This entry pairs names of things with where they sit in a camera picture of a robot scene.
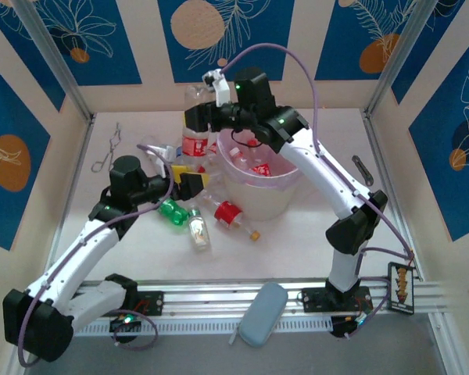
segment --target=white table surface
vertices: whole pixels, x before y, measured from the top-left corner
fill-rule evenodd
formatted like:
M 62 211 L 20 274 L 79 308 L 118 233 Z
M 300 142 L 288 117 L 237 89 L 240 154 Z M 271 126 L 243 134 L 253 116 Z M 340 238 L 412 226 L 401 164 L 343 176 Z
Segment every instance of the white table surface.
M 312 110 L 300 111 L 309 122 Z M 98 113 L 69 213 L 61 231 L 55 258 L 70 246 L 98 202 L 101 190 L 109 185 L 107 168 L 92 173 L 95 161 L 109 150 L 116 122 L 122 141 L 115 158 L 136 155 L 143 170 L 154 174 L 151 162 L 135 145 L 147 135 L 174 143 L 181 136 L 182 112 Z M 381 188 L 379 173 L 358 109 L 321 109 L 318 137 L 329 152 L 359 181 L 363 181 L 351 158 L 358 155 L 374 177 L 372 191 Z M 332 249 L 325 231 L 336 221 L 329 204 L 304 177 L 288 210 L 267 222 L 253 222 L 261 238 L 252 243 L 240 230 L 225 230 L 204 209 L 211 252 L 194 251 L 187 226 L 176 228 L 157 212 L 141 216 L 123 240 L 110 250 L 88 275 L 102 280 L 119 273 L 134 280 L 215 280 L 286 277 L 326 277 L 331 268 Z M 401 244 L 381 222 L 371 246 L 402 251 Z M 361 275 L 386 275 L 391 255 L 371 252 L 365 257 Z

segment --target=white bottle cap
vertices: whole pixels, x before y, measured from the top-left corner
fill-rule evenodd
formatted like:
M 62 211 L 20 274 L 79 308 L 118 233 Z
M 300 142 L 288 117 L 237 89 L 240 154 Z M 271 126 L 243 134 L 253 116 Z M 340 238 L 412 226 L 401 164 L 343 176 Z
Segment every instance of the white bottle cap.
M 233 148 L 231 151 L 229 151 L 229 156 L 233 157 L 236 154 L 241 153 L 240 149 L 238 147 Z

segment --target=white bucket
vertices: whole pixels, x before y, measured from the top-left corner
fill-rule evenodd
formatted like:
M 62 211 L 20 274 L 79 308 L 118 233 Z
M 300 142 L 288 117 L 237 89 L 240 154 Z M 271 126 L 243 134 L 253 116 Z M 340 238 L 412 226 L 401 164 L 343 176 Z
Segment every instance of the white bucket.
M 269 220 L 283 213 L 297 188 L 301 172 L 267 145 L 251 150 L 231 138 L 232 130 L 222 130 L 217 135 L 217 158 L 224 170 L 224 182 L 231 201 L 251 220 Z M 244 130 L 234 134 L 237 141 L 246 143 L 253 133 Z M 266 162 L 271 177 L 240 170 L 231 162 L 229 151 L 238 147 L 244 155 L 254 151 Z

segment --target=red label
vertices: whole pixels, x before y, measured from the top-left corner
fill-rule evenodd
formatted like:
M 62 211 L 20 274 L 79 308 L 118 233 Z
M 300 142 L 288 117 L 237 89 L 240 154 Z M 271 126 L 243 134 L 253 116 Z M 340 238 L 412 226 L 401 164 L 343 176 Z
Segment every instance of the red label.
M 210 147 L 209 147 L 209 151 L 214 153 L 214 154 L 217 154 L 217 142 L 213 142 Z
M 213 217 L 219 220 L 226 227 L 229 227 L 235 217 L 240 213 L 242 213 L 242 211 L 236 205 L 233 205 L 228 201 L 224 201 L 219 205 L 219 207 L 217 207 L 216 213 L 213 214 Z
M 207 139 L 182 138 L 182 153 L 188 156 L 205 156 L 206 146 L 209 143 Z
M 261 164 L 260 166 L 254 166 L 252 170 L 257 174 L 261 174 L 266 177 L 271 177 L 271 171 L 269 169 L 269 165 L 266 162 L 264 164 Z

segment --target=green bottle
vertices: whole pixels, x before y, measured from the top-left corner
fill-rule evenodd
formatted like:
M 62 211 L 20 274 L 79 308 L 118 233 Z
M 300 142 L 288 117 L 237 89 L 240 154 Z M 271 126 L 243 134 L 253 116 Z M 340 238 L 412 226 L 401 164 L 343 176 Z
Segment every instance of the green bottle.
M 180 207 L 171 198 L 165 200 L 158 208 L 158 212 L 164 215 L 174 225 L 181 226 L 188 221 L 188 211 Z

